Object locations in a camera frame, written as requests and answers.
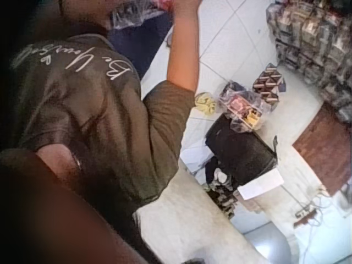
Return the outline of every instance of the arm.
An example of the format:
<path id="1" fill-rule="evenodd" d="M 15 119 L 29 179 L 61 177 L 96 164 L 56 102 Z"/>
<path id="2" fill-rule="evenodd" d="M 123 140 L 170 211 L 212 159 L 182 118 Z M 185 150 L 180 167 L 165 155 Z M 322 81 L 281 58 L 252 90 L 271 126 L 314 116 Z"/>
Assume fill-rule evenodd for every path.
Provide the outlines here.
<path id="1" fill-rule="evenodd" d="M 200 0 L 174 0 L 174 29 L 167 80 L 195 92 L 199 78 Z"/>

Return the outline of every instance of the white tiled floor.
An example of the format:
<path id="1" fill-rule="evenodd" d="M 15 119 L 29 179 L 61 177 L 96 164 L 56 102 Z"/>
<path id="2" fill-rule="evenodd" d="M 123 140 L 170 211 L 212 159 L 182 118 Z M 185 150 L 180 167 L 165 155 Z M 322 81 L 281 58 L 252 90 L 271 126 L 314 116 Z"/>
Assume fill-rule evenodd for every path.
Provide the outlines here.
<path id="1" fill-rule="evenodd" d="M 209 92 L 217 98 L 230 79 L 250 88 L 269 62 L 277 64 L 274 39 L 266 24 L 266 8 L 271 2 L 273 0 L 203 0 L 199 12 L 201 63 L 197 92 Z M 169 49 L 164 43 L 142 80 L 143 97 L 156 84 L 165 80 L 168 56 Z M 322 100 L 316 89 L 308 87 L 290 71 L 280 68 L 280 72 L 286 79 L 288 91 L 280 96 L 279 106 L 258 133 L 270 147 L 274 136 L 278 135 L 278 151 L 281 152 L 280 173 L 285 174 L 285 184 L 294 185 L 297 191 L 300 191 L 306 186 L 299 186 L 291 180 L 292 177 L 301 178 L 308 185 L 318 184 L 318 181 L 315 182 L 314 173 L 305 161 L 297 156 L 292 143 L 318 112 Z M 196 109 L 191 111 L 182 140 L 181 157 L 192 169 L 198 168 L 197 163 L 202 164 L 208 157 L 205 135 L 218 116 L 219 113 L 207 117 Z M 203 155 L 194 157 L 194 153 L 198 152 Z M 202 174 L 203 171 L 197 174 L 197 180 L 200 182 L 204 181 Z M 253 219 L 246 224 L 248 215 Z M 263 215 L 256 218 L 254 213 L 247 214 L 239 208 L 233 223 L 243 232 L 247 232 L 267 221 Z M 307 246 L 307 231 L 303 230 L 300 236 L 300 245 L 304 249 Z M 321 247 L 315 244 L 312 253 L 307 255 L 306 264 L 327 263 L 316 256 L 319 250 Z"/>

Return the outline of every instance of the clear plastic bag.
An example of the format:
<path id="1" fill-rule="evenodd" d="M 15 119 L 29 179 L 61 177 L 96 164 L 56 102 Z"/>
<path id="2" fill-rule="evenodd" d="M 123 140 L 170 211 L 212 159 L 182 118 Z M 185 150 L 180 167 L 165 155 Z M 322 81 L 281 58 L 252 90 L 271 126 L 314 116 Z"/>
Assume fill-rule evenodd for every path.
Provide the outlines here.
<path id="1" fill-rule="evenodd" d="M 140 26 L 147 19 L 163 14 L 171 8 L 171 0 L 130 0 L 112 13 L 114 29 Z"/>
<path id="2" fill-rule="evenodd" d="M 237 133 L 259 129 L 271 111 L 271 106 L 260 94 L 246 91 L 236 82 L 225 87 L 219 100 L 226 115 L 232 119 L 231 129 Z"/>

